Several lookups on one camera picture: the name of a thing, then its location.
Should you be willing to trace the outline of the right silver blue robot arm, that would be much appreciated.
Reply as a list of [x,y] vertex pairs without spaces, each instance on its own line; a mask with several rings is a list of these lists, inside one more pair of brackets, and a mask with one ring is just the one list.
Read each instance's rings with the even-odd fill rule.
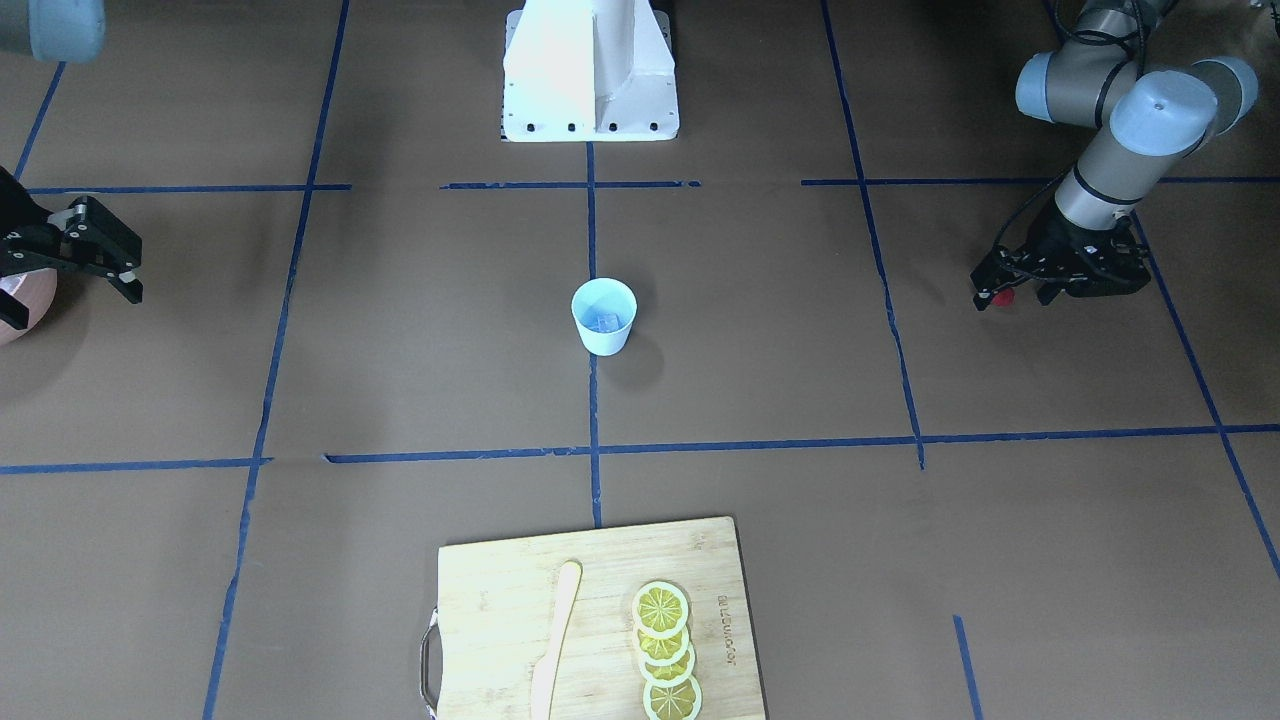
[[[106,35],[104,1],[3,1],[1,46],[4,53],[32,56],[38,61],[87,63],[102,51]],[[50,211],[40,206],[8,169],[1,169],[1,232],[36,227],[65,228],[49,223]]]

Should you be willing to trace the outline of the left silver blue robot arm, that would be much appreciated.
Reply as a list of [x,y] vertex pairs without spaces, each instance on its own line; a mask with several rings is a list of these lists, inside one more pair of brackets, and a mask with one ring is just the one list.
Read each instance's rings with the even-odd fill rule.
[[1132,214],[1181,159],[1233,129],[1256,105],[1260,78],[1235,56],[1152,67],[1151,35],[1170,1],[1087,1],[1062,45],[1034,55],[1016,86],[1019,110],[1094,129],[1061,174],[1007,269],[1064,284],[1138,284],[1146,255]]

